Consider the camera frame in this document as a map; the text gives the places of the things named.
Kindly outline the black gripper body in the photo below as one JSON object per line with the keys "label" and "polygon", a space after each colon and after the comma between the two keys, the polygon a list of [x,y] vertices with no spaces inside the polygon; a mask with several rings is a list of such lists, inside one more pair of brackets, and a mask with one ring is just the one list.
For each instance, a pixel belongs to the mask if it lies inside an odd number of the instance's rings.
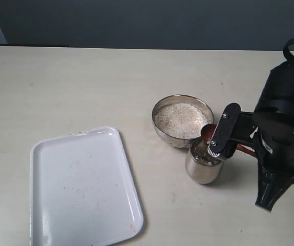
{"label": "black gripper body", "polygon": [[234,107],[233,147],[257,158],[265,170],[294,179],[294,110],[250,113]]}

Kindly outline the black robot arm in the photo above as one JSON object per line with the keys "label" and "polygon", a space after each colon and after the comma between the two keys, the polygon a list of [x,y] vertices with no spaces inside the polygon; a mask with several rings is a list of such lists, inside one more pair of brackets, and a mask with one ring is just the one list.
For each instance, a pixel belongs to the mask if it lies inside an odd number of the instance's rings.
{"label": "black robot arm", "polygon": [[227,105],[214,129],[208,153],[221,160],[236,150],[258,161],[256,206],[271,211],[294,185],[294,65],[283,62],[269,74],[253,112]]}

